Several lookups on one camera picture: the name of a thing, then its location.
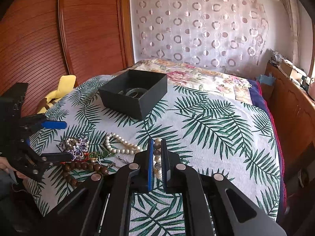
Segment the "person's hand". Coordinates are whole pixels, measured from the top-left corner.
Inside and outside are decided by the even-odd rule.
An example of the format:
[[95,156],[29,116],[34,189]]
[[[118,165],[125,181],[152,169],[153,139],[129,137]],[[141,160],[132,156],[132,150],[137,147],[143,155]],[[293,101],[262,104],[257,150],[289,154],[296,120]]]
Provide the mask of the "person's hand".
[[9,164],[9,162],[7,161],[7,158],[0,157],[0,169],[2,169],[3,171],[5,171],[7,173],[9,173],[9,169],[12,169],[13,171],[16,171],[16,175],[18,176],[18,178],[27,179],[27,176],[25,176],[21,172],[17,171],[15,168],[13,168]]

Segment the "bed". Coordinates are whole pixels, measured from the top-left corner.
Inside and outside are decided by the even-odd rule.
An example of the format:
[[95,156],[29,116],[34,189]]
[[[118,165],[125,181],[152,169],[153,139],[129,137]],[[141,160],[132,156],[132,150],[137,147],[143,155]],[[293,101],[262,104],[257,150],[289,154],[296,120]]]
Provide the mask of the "bed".
[[[165,138],[169,150],[178,153],[183,163],[205,175],[224,174],[276,220],[285,203],[284,167],[259,84],[160,59],[139,61],[132,69],[168,75],[168,93],[145,120],[104,108],[98,87],[114,76],[101,75],[74,89],[46,112],[52,120],[66,121],[68,128],[40,130],[30,137],[31,147],[39,154],[52,153],[58,151],[58,141],[66,137],[87,136],[89,152],[106,151],[107,132],[143,148],[149,136]],[[101,162],[114,173],[132,160],[133,155],[120,154],[108,155]],[[28,180],[43,215],[73,190],[61,172],[61,167],[51,167],[41,183]],[[83,181],[91,173],[72,170],[71,174]],[[130,235],[185,235],[181,196],[164,193],[155,178],[151,193],[133,197]]]

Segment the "pearl necklace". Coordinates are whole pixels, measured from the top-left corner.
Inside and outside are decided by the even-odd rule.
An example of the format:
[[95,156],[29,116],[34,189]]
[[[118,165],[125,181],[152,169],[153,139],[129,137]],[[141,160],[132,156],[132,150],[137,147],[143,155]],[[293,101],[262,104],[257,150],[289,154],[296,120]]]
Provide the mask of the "pearl necklace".
[[[109,143],[109,139],[111,137],[117,139],[120,143],[122,143],[128,149],[116,149],[116,148],[111,147],[111,144]],[[153,172],[158,179],[162,179],[161,141],[162,139],[160,138],[157,138],[154,140],[155,151],[153,152],[154,154]],[[138,152],[143,151],[143,149],[140,146],[129,143],[128,141],[124,140],[121,136],[119,136],[116,133],[108,134],[106,136],[105,144],[106,144],[107,150],[114,154],[136,154]]]
[[[117,139],[119,142],[121,142],[125,147],[127,147],[127,149],[116,149],[116,148],[112,148],[111,144],[109,143],[109,139],[113,137],[115,139]],[[119,136],[116,133],[111,133],[108,134],[106,136],[106,148],[108,151],[114,153],[114,154],[136,154],[138,152],[142,152],[143,149],[140,146],[134,145],[132,143],[129,143],[128,141],[124,140],[121,136]]]

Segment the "floral pattern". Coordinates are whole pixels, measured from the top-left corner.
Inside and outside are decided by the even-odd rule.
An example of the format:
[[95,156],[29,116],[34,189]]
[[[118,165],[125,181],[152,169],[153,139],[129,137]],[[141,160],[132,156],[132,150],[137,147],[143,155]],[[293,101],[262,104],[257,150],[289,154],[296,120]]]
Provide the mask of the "floral pattern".
[[170,84],[202,90],[252,105],[249,94],[251,85],[244,78],[156,58],[138,61],[132,69],[165,73]]

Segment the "wooden dresser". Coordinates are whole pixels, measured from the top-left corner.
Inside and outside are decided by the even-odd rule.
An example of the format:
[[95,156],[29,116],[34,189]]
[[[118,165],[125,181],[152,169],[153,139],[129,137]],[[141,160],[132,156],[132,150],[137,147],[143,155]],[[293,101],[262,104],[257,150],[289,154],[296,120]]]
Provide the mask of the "wooden dresser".
[[295,163],[315,138],[315,102],[270,63],[265,75],[269,73],[277,80],[268,107],[276,125],[285,168],[290,170],[296,167]]

